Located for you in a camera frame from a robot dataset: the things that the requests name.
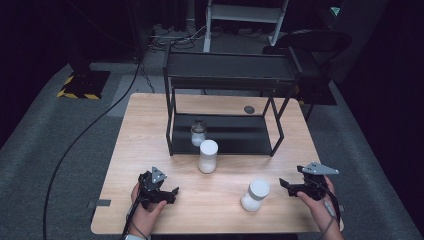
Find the gray carpet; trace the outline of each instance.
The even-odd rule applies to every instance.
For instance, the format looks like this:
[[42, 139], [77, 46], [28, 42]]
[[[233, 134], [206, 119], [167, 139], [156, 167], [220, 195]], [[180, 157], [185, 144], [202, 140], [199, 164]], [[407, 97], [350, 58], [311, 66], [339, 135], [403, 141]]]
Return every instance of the gray carpet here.
[[[202, 41], [195, 44], [191, 51], [202, 49]], [[247, 38], [224, 34], [212, 40], [212, 51], [260, 53], [265, 45], [265, 35]], [[145, 72], [157, 93], [163, 92], [162, 58], [162, 52], [149, 52], [144, 58]], [[111, 71], [101, 100], [57, 98], [72, 72], [65, 66], [46, 84], [0, 150], [0, 239], [42, 239], [43, 207], [56, 165], [78, 136], [126, 92], [136, 65], [95, 63], [91, 68]], [[338, 105], [316, 106], [308, 126], [321, 162], [341, 173], [331, 179], [345, 208], [344, 236], [422, 239], [337, 88], [333, 84], [331, 88]], [[147, 79], [139, 74], [131, 92], [151, 92]], [[117, 235], [91, 232], [94, 208], [90, 203], [100, 195], [127, 102], [128, 96], [105, 113], [63, 159], [50, 194], [47, 239], [118, 239]], [[320, 235], [302, 233], [298, 237], [308, 240]], [[257, 239], [284, 236], [261, 235]]]

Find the white metal rack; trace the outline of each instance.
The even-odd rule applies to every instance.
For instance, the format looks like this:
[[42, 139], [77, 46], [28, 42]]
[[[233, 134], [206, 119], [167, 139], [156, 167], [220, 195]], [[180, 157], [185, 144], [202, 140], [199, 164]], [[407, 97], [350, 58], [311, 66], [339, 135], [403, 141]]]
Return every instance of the white metal rack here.
[[203, 52], [209, 52], [211, 47], [211, 23], [212, 19], [275, 23], [274, 35], [269, 36], [269, 43], [274, 46], [280, 33], [281, 24], [286, 14], [289, 0], [283, 1], [281, 8], [262, 8], [235, 5], [212, 4], [209, 0], [206, 14], [206, 36]]

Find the wooden table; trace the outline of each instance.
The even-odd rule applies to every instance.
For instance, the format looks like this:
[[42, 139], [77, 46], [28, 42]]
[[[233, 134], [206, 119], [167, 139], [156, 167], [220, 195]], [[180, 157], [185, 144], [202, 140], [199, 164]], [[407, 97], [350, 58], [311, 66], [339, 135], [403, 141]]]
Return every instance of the wooden table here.
[[[243, 114], [244, 107], [263, 109], [267, 98], [177, 95], [179, 112]], [[276, 99], [281, 104], [283, 99]], [[271, 142], [279, 135], [272, 111], [267, 113]], [[170, 156], [165, 138], [168, 115], [165, 95], [133, 94], [128, 103], [109, 170], [100, 195], [110, 206], [98, 206], [91, 230], [96, 234], [120, 234], [131, 205], [130, 193], [140, 173], [156, 166], [168, 178], [161, 187], [180, 187], [174, 204], [165, 207], [153, 234], [285, 233], [319, 231], [309, 209], [289, 197], [279, 178], [303, 183], [297, 165], [319, 162], [308, 127], [295, 100], [281, 117], [285, 138], [274, 157], [218, 155], [217, 169], [200, 172], [198, 155]], [[270, 193], [257, 212], [247, 212], [240, 198], [254, 178], [270, 184]]]

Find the small black object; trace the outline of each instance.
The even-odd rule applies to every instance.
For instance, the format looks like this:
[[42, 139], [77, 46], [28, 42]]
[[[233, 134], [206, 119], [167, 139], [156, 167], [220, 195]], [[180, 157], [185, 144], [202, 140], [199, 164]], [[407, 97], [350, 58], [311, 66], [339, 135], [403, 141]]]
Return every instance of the small black object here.
[[161, 191], [160, 187], [166, 176], [157, 168], [153, 167], [152, 169], [153, 173], [146, 171], [144, 174], [140, 174], [138, 178], [140, 185], [137, 199], [139, 199], [145, 209], [150, 203], [159, 203], [163, 200], [166, 200], [168, 204], [174, 203], [179, 190], [177, 187], [172, 192]]
[[246, 106], [244, 107], [244, 112], [247, 114], [253, 114], [255, 113], [255, 108], [252, 106]]
[[160, 187], [162, 186], [165, 178], [167, 178], [167, 176], [156, 167], [152, 167], [152, 172], [146, 171], [145, 173], [140, 174], [138, 177], [139, 187], [137, 198], [131, 205], [131, 208], [127, 214], [127, 221], [122, 231], [120, 240], [125, 239], [125, 236], [128, 234], [128, 228], [134, 216], [135, 210], [140, 203], [143, 208], [147, 210], [150, 203], [159, 203], [163, 200], [165, 200], [168, 204], [175, 202], [175, 196], [178, 194], [179, 190], [178, 187], [172, 190], [172, 192], [165, 192], [160, 190]]
[[308, 194], [315, 201], [321, 200], [329, 191], [324, 175], [305, 173], [302, 172], [303, 168], [302, 166], [297, 166], [297, 171], [303, 173], [304, 184], [289, 184], [280, 178], [280, 185], [288, 190], [291, 197], [297, 197], [297, 192], [301, 191]]
[[280, 185], [287, 189], [289, 196], [297, 197], [297, 192], [301, 191], [306, 193], [310, 198], [319, 201], [325, 197], [326, 194], [331, 199], [336, 212], [337, 222], [340, 224], [340, 209], [336, 196], [328, 188], [324, 174], [339, 174], [338, 170], [326, 167], [317, 162], [311, 162], [306, 167], [297, 166], [297, 171], [303, 173], [304, 184], [290, 184], [280, 178]]

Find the finger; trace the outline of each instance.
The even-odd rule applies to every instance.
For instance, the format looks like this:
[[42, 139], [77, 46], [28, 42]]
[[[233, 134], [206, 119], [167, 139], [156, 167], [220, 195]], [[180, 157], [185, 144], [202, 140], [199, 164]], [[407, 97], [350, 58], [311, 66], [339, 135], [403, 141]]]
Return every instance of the finger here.
[[133, 191], [131, 192], [131, 200], [132, 200], [132, 202], [134, 203], [135, 202], [135, 199], [137, 198], [137, 194], [138, 194], [138, 186], [139, 186], [140, 184], [139, 183], [137, 183], [135, 186], [134, 186], [134, 188], [133, 188]]
[[167, 202], [166, 201], [161, 201], [160, 203], [158, 203], [158, 205], [156, 206], [156, 208], [151, 212], [152, 215], [154, 215], [154, 217], [158, 217], [159, 214], [162, 212], [162, 210], [165, 208]]
[[155, 208], [157, 207], [157, 203], [149, 203], [149, 205], [147, 206], [147, 211], [148, 212], [153, 212], [153, 210], [155, 210]]
[[336, 194], [335, 190], [334, 190], [334, 185], [333, 183], [330, 181], [330, 178], [328, 178], [327, 176], [324, 176], [325, 178], [325, 182], [327, 183], [328, 189], [330, 189], [330, 192], [332, 192], [334, 195]]
[[304, 202], [308, 207], [311, 207], [313, 202], [315, 200], [313, 200], [312, 198], [310, 198], [306, 193], [304, 192], [297, 192], [297, 196], [300, 198], [300, 200], [302, 200], [302, 202]]

